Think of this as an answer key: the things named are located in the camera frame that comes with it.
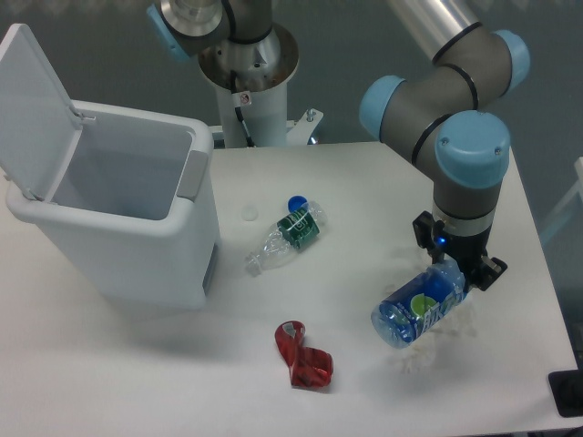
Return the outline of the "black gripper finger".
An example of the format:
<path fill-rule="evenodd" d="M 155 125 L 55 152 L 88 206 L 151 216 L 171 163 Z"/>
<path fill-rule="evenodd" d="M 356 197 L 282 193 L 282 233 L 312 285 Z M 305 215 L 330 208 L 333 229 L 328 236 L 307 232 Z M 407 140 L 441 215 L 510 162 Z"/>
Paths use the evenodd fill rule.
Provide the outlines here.
<path fill-rule="evenodd" d="M 433 237 L 433 216 L 428 211 L 423 211 L 412 223 L 416 244 L 425 249 L 432 262 L 438 261 L 438 247 Z"/>
<path fill-rule="evenodd" d="M 503 260 L 483 255 L 473 270 L 473 287 L 486 291 L 506 270 Z"/>

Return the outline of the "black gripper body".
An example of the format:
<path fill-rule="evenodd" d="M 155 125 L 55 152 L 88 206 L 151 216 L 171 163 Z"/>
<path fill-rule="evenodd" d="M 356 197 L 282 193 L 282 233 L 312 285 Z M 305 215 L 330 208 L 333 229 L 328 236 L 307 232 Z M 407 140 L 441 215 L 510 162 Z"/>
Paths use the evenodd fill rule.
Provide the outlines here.
<path fill-rule="evenodd" d="M 491 228 L 469 237 L 461 237 L 445 231 L 445 224 L 434 221 L 433 237 L 438 247 L 438 261 L 445 257 L 454 259 L 459 270 L 464 274 L 466 283 L 473 285 L 473 270 L 483 255 L 487 255 L 486 245 Z"/>

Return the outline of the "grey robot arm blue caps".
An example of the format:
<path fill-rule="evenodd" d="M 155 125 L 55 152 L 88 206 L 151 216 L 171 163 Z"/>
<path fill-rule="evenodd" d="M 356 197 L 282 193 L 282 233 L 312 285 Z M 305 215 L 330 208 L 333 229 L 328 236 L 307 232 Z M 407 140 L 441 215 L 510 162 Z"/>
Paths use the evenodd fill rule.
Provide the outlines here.
<path fill-rule="evenodd" d="M 420 82 L 377 79 L 364 93 L 366 131 L 433 181 L 434 205 L 414 221 L 419 247 L 454 259 L 468 288 L 486 290 L 506 270 L 488 255 L 509 165 L 506 125 L 485 107 L 526 78 L 530 54 L 509 31 L 485 29 L 463 1 L 393 1 L 392 11 L 434 66 Z M 285 88 L 299 63 L 292 35 L 269 1 L 156 1 L 147 11 L 162 44 L 197 58 L 217 90 L 228 147 L 281 146 L 285 102 L 261 96 Z"/>

